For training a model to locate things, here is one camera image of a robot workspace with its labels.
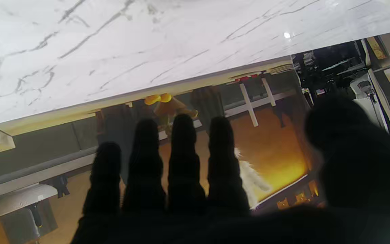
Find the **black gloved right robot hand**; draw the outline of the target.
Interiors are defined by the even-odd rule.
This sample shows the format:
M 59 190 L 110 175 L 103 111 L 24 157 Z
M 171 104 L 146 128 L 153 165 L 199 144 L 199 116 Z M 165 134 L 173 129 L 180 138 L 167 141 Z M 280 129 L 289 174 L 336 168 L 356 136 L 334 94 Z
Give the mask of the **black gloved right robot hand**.
M 72 244 L 390 244 L 390 136 L 356 102 L 321 99 L 309 111 L 305 134 L 323 156 L 319 179 L 326 207 L 299 205 L 250 214 L 224 117 L 212 119 L 209 194 L 200 184 L 192 119 L 174 120 L 168 192 L 153 120 L 137 124 L 128 182 L 120 198 L 121 150 L 99 146 L 91 187 Z

